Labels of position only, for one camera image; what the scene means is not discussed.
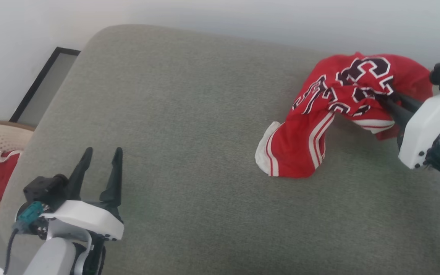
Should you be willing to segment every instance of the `black cable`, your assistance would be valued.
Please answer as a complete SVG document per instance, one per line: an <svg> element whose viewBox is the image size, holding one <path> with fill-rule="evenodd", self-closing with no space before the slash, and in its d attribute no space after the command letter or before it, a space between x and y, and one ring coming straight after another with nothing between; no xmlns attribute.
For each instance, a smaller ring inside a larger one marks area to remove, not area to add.
<svg viewBox="0 0 440 275"><path fill-rule="evenodd" d="M7 274L8 273L8 268L9 268L9 258L11 256L11 246L13 245L13 240L15 239L16 234L18 233L18 229L13 230L13 232L11 233L11 236L9 237L9 242L8 242L8 249L6 251L6 265L5 265L5 272L3 272L3 274Z"/></svg>
<svg viewBox="0 0 440 275"><path fill-rule="evenodd" d="M101 263L99 264L98 275L101 275L103 271L103 266L105 266L105 257L106 257L106 247L103 246L103 250L101 250Z"/></svg>

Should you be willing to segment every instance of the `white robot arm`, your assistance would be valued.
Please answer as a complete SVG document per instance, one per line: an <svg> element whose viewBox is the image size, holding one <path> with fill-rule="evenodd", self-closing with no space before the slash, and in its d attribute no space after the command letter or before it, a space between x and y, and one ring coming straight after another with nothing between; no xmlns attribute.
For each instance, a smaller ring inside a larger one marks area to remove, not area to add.
<svg viewBox="0 0 440 275"><path fill-rule="evenodd" d="M92 148L87 148L69 179L63 175L37 177L24 189L23 204L13 225L11 244L16 234L37 235L45 240L23 275L100 275L105 261L105 242L123 236L121 204L122 149L115 151L112 173L100 202L83 202L81 185L91 162Z"/></svg>
<svg viewBox="0 0 440 275"><path fill-rule="evenodd" d="M430 81L440 90L440 63L434 66ZM403 164L410 169L429 166L440 172L440 94L423 103L398 92L379 101L400 126L398 158Z"/></svg>

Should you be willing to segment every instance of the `gray fabric surface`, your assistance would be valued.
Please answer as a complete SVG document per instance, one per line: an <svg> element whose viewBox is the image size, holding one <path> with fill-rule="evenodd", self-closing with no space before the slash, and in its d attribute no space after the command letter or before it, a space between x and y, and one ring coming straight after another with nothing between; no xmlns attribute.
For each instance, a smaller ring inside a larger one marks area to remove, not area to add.
<svg viewBox="0 0 440 275"><path fill-rule="evenodd" d="M41 120L0 211L22 188L69 175L95 148L97 199L124 150L124 239L111 274L440 274L440 175L410 171L395 140L337 117L309 179L269 178L254 152L327 54L153 26L114 26L80 54ZM18 236L29 261L41 241Z"/></svg>

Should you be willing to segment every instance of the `red cloth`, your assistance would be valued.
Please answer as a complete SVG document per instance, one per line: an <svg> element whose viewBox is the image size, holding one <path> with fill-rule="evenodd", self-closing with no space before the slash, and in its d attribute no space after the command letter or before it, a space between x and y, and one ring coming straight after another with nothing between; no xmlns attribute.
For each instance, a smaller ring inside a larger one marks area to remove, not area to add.
<svg viewBox="0 0 440 275"><path fill-rule="evenodd" d="M429 70L402 56L335 55L320 61L304 83L283 124L264 133L256 162L269 176L305 178L325 158L325 131L340 113L377 139L398 133L374 98L393 92L424 101L432 96Z"/></svg>
<svg viewBox="0 0 440 275"><path fill-rule="evenodd" d="M18 158L21 151L0 151L0 200L5 193L6 186L8 184L9 178L13 173L13 170L18 163Z"/></svg>

